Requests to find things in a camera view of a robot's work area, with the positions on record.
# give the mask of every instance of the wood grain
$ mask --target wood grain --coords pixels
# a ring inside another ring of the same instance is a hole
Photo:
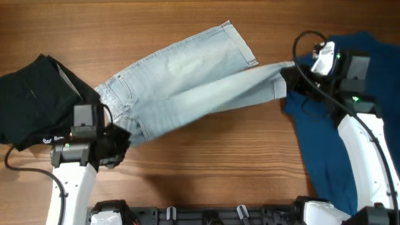
[[[290,59],[293,39],[305,29],[327,35],[367,30],[400,44],[399,1],[54,2],[59,4],[0,4],[0,74],[43,53],[94,87],[134,61],[228,19],[261,64]],[[0,146],[1,158],[7,148]],[[50,171],[49,148],[15,152],[11,164]],[[0,178],[0,224],[44,224],[51,181],[3,165]],[[130,149],[119,167],[98,174],[91,204],[126,199],[131,206],[259,206],[290,203],[298,195],[315,193],[293,123],[273,101],[206,116]]]

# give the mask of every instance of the cable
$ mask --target cable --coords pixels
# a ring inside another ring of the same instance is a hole
[[[12,171],[28,171],[28,172],[37,172],[37,173],[42,173],[46,176],[49,176],[54,182],[56,182],[59,190],[60,190],[60,197],[61,197],[61,207],[60,207],[60,215],[58,218],[58,225],[63,224],[63,219],[64,219],[64,213],[65,213],[65,190],[63,187],[63,184],[61,181],[51,172],[42,170],[42,169],[36,169],[36,168],[18,168],[18,167],[13,167],[8,164],[8,157],[11,153],[11,151],[14,149],[14,146],[10,148],[10,150],[7,152],[6,157],[4,158],[4,164],[6,167]]]
[[[108,114],[110,115],[110,123],[113,124],[113,122],[114,122],[113,121],[113,114],[111,114],[110,108],[108,108],[108,106],[106,104],[103,104],[103,103],[101,103],[101,106],[107,109]]]
[[[314,117],[314,118],[320,118],[320,119],[321,119],[321,116],[308,113],[306,110],[304,110],[304,105],[308,102],[308,100],[309,100],[309,97],[307,96],[307,97],[305,98],[305,100],[304,100],[304,101],[302,102],[302,104],[301,104],[301,110],[302,110],[306,115],[308,115],[308,116],[312,116],[312,117]]]
[[[322,35],[320,32],[317,31],[303,31],[295,40],[293,43],[293,48],[292,48],[292,55],[293,55],[293,61],[294,61],[294,65],[296,66],[296,68],[299,70],[301,76],[304,78],[304,80],[312,87],[314,88],[319,94],[322,94],[326,99],[328,99],[329,101],[331,101],[333,104],[337,105],[339,108],[341,108],[342,110],[346,111],[350,116],[352,116],[354,119],[356,119],[357,122],[359,122],[361,124],[361,126],[367,131],[368,135],[371,137],[372,141],[374,142],[379,154],[381,155],[382,158],[382,162],[383,162],[383,166],[385,168],[385,172],[386,172],[386,176],[387,176],[387,181],[389,183],[389,189],[391,192],[391,197],[392,197],[392,201],[393,201],[393,208],[394,208],[394,220],[395,220],[395,224],[399,225],[399,206],[398,206],[398,202],[397,202],[397,192],[394,189],[394,183],[393,183],[393,179],[389,170],[389,164],[388,161],[386,160],[386,157],[383,153],[382,147],[379,144],[378,139],[375,137],[375,135],[373,134],[373,132],[368,128],[368,126],[357,116],[356,113],[352,112],[350,109],[348,109],[345,105],[341,104],[340,102],[338,102],[337,100],[335,100],[332,96],[326,94],[324,91],[322,91],[321,89],[319,89],[314,82],[312,82],[301,70],[298,59],[297,59],[297,54],[296,54],[296,49],[298,46],[298,42],[299,40],[307,35],[307,34],[315,34],[317,36],[319,36],[320,38],[322,38],[324,40],[324,46],[326,45],[327,39],[324,35]]]

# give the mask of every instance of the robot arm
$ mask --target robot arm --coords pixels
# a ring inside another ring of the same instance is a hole
[[[400,182],[386,146],[382,119],[377,118],[374,114],[359,113],[358,116],[379,139],[397,192]],[[337,129],[347,149],[356,182],[357,211],[360,211],[365,206],[374,206],[375,203],[382,203],[385,208],[393,209],[389,183],[382,158],[365,129],[349,115],[343,118]]]
[[[129,147],[129,136],[127,131],[112,123],[104,127],[102,105],[85,104],[74,107],[71,139],[56,143],[51,151],[53,174],[62,182],[66,193],[64,225],[86,224],[89,199],[99,166],[113,168],[119,165]],[[47,225],[58,223],[60,208],[60,190],[53,183]],[[124,219],[124,215],[112,210],[108,214],[95,216],[94,221],[98,220],[95,224],[107,222],[105,217],[115,225],[122,224]]]

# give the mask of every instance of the jeans hem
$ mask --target jeans hem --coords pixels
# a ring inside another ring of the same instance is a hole
[[[224,28],[226,34],[235,42],[237,48],[239,48],[243,57],[249,64],[249,68],[257,66],[259,63],[256,57],[254,56],[253,52],[251,51],[250,47],[246,44],[242,36],[240,36],[236,28],[231,24],[231,22],[226,21],[221,26]]]
[[[286,97],[286,81],[282,78],[274,81],[274,95],[275,99]]]

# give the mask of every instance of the clothing label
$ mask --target clothing label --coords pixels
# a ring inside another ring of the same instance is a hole
[[[53,141],[59,141],[62,139],[64,139],[62,136],[54,136],[53,138],[50,137],[49,139],[43,138],[43,144],[50,144]]]
[[[321,75],[328,75],[333,66],[335,43],[329,41],[319,51],[318,59],[311,68],[311,72],[319,73]]]

